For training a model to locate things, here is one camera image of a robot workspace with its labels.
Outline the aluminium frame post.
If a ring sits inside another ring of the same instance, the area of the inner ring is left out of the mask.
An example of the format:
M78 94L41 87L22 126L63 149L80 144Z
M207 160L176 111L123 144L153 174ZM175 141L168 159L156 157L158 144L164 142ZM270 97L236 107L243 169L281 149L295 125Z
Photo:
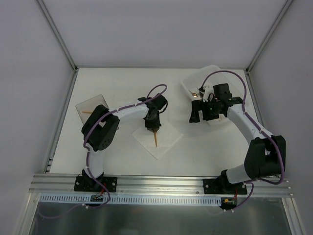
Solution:
M294 0L285 0L282 7L278 11L276 17L274 18L273 22L271 23L269 29L267 30L264 38L262 39L260 45L258 46L256 52L254 53L250 63L246 68L246 73L250 74L256 63L258 62L261 54L266 49L269 41L271 40L272 36L274 35L275 31L277 30L278 26L280 25L281 21L283 20L284 16L286 15L287 11L289 10L290 6L293 4Z
M61 33L51 15L51 13L49 12L48 7L46 6L46 3L44 0L35 0L36 4L38 5L38 8L40 9L44 19L46 20L49 28L52 31L52 34L54 36L54 38L56 39L59 47L61 48L62 53L64 54L67 62L69 63L70 67L72 68L72 70L76 71L77 70L77 65L75 64L62 36Z

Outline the left aluminium frame post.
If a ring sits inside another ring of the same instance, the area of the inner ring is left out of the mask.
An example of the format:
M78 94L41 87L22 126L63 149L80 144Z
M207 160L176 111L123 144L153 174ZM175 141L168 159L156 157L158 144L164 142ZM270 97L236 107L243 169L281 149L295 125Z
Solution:
M51 15L51 13L49 12L48 7L46 6L46 3L44 0L35 0L36 4L38 5L38 8L40 9L44 19L46 20L49 28L52 31L52 34L54 36L54 38L56 39L59 47L61 48L62 53L64 54L67 62L69 63L70 67L72 68L72 70L76 71L77 70L77 65L75 64L62 36L61 33Z

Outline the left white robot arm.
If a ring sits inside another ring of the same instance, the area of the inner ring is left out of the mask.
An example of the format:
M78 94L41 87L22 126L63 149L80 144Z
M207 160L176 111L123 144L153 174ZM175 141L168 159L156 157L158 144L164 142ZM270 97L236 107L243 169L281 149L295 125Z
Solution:
M104 150L112 144L119 125L143 119L145 128L156 133L161 127L159 114L166 110L167 106L168 101L161 94L155 97L141 97L138 103L115 110L110 110L102 104L96 106L81 129L87 157L86 166L76 178L76 184L84 190L92 191L97 191L105 185Z

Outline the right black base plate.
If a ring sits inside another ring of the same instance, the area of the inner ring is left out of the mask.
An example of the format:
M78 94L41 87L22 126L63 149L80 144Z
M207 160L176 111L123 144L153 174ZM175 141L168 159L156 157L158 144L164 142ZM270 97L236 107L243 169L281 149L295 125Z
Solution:
M247 189L243 183L231 184L222 179L203 179L203 191L205 194L237 194L246 195Z

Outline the white plastic basket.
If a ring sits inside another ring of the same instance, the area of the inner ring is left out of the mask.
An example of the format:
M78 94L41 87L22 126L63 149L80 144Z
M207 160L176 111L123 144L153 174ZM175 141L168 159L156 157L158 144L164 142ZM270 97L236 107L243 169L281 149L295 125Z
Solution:
M206 121L210 125L224 122L225 119L233 122L238 129L247 129L249 119L246 116L247 87L243 78L230 70L222 70L210 65L199 69L197 72L183 78L181 85L191 100L202 100L198 88L210 86L213 88L212 101L221 101L226 110L218 119Z

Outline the white paper napkin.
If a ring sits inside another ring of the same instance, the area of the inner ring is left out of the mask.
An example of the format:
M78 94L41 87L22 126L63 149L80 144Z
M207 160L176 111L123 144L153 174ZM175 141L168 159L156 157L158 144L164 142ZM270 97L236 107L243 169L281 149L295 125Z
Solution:
M132 136L155 159L162 158L183 136L172 124L164 121L155 135L145 127L140 127L132 133Z

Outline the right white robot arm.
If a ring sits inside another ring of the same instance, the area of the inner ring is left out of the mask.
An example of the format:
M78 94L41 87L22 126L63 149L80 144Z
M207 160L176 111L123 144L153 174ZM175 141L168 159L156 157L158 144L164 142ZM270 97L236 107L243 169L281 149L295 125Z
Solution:
M234 194L245 183L267 181L267 177L280 175L284 179L286 168L286 141L265 129L246 111L244 99L233 97L227 83L215 85L213 92L200 87L191 93L190 123L216 120L224 115L242 133L249 147L244 162L223 170L220 176L204 185L206 193Z

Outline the smoky transparent plastic box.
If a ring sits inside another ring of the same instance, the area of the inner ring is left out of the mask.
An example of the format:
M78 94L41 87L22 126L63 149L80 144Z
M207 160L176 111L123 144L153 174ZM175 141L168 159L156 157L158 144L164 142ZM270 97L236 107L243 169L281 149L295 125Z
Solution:
M83 123L81 132L84 135L90 131L92 126L99 120L100 117L102 117L105 113L110 112L108 105L101 94L83 101L75 107ZM84 114L81 113L81 111L92 111L92 114Z

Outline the orange plastic spoon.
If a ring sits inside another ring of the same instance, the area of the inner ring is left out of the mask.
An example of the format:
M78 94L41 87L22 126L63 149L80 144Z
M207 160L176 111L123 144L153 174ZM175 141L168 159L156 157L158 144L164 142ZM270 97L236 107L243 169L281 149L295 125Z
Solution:
M157 129L154 129L153 133L154 133L155 146L157 147Z

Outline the aluminium mounting rail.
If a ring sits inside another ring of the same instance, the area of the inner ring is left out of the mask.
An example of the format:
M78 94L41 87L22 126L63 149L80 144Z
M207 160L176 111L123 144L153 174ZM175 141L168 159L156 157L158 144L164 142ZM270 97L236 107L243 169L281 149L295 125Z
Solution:
M76 174L35 174L29 192L74 192L76 177ZM120 195L203 196L206 186L203 177L117 175L115 188ZM294 197L288 180L279 185L256 181L253 188L254 197Z

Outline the right aluminium frame post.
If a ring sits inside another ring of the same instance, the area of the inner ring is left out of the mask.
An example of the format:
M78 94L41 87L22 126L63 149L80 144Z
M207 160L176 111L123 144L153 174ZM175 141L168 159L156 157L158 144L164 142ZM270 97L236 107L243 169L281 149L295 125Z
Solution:
M267 30L264 38L262 39L260 45L258 46L256 52L254 53L250 63L246 68L246 73L250 74L256 63L258 62L261 54L266 49L269 41L271 40L272 36L274 35L275 31L277 30L278 26L280 25L281 21L283 20L284 16L286 15L287 11L289 10L290 6L293 4L294 0L285 0L282 7L278 11L276 17L274 18L273 22L271 23L269 29Z

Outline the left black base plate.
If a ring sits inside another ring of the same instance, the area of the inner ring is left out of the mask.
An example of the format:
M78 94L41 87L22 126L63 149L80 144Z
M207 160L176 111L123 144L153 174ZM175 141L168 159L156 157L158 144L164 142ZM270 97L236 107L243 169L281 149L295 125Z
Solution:
M96 180L105 186L109 192L116 192L117 177L100 175ZM75 179L73 190L78 192L101 192L103 187L88 175L80 174Z

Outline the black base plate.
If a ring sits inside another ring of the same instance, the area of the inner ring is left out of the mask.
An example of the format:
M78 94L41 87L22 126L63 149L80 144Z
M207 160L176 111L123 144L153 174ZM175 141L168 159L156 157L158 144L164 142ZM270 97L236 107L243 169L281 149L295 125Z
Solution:
M231 184L222 179L203 179L203 191L205 194L237 194L246 195L247 189L243 183Z
M116 192L117 177L100 175L96 180L105 186L109 192ZM101 192L103 187L88 175L80 174L75 179L73 190L78 192Z

